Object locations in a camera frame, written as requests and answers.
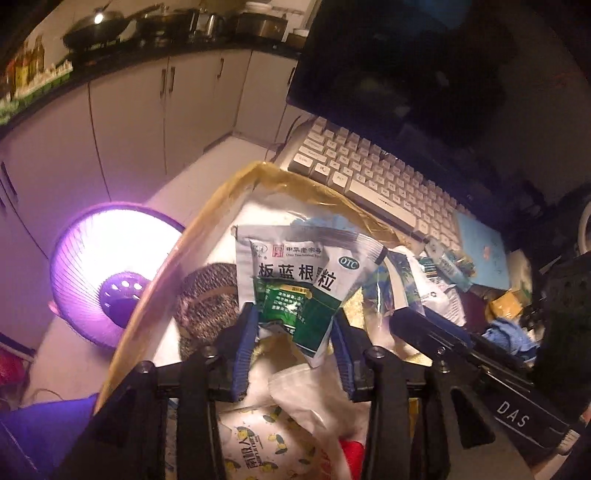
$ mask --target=electric fan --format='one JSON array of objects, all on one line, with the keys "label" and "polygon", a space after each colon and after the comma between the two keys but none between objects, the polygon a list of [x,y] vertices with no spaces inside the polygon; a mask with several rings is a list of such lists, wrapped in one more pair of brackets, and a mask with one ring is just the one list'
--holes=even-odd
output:
[{"label": "electric fan", "polygon": [[84,338],[115,348],[135,305],[184,227],[132,203],[97,205],[61,235],[51,259],[60,316]]}]

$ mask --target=blue fabric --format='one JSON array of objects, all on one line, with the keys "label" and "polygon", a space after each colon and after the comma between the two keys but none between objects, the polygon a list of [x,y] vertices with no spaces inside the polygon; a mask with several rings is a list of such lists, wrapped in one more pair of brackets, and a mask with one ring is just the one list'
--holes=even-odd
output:
[{"label": "blue fabric", "polygon": [[86,428],[97,396],[0,414],[0,471],[11,480],[48,478]]},{"label": "blue fabric", "polygon": [[510,320],[497,318],[482,336],[523,361],[535,358],[538,345]]}]

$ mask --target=kitchen counter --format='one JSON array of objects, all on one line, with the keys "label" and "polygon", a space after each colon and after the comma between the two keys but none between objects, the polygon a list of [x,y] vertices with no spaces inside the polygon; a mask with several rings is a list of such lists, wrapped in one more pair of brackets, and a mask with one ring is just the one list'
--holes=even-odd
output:
[{"label": "kitchen counter", "polygon": [[100,55],[95,51],[93,60],[68,57],[74,66],[74,71],[63,83],[53,87],[47,93],[39,96],[35,101],[17,112],[6,125],[0,126],[0,140],[3,139],[15,126],[33,116],[37,111],[61,97],[65,93],[84,85],[92,80],[109,73],[117,72],[128,67],[151,60],[158,60],[168,56],[182,55],[186,53],[198,53],[210,50],[256,50],[297,60],[300,52],[284,43],[269,43],[257,39],[230,40],[220,38],[218,40],[196,40],[189,43],[170,42],[164,45],[142,43],[130,39],[117,45],[106,47],[105,54]]}]

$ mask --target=keyboard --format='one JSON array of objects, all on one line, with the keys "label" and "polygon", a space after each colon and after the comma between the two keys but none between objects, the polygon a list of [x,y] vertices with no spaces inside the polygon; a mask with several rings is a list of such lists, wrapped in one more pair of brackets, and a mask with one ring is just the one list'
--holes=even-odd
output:
[{"label": "keyboard", "polygon": [[288,170],[329,186],[420,240],[433,237],[462,249],[455,214],[473,217],[463,205],[400,158],[325,118],[315,120]]}]

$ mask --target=pot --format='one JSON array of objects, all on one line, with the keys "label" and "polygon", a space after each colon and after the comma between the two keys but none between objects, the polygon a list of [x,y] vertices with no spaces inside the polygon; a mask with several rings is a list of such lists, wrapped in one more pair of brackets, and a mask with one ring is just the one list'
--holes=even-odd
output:
[{"label": "pot", "polygon": [[245,35],[281,41],[287,28],[287,19],[244,12],[232,18],[232,27],[237,36]]},{"label": "pot", "polygon": [[138,12],[125,17],[121,12],[108,10],[111,2],[104,7],[95,8],[92,15],[81,18],[62,37],[64,45],[76,51],[85,50],[97,43],[107,43],[116,40],[127,28],[129,22],[143,15],[159,9],[162,4],[143,8]]},{"label": "pot", "polygon": [[179,8],[170,12],[162,6],[136,20],[136,32],[141,38],[186,38],[197,27],[199,12],[191,8]]}]

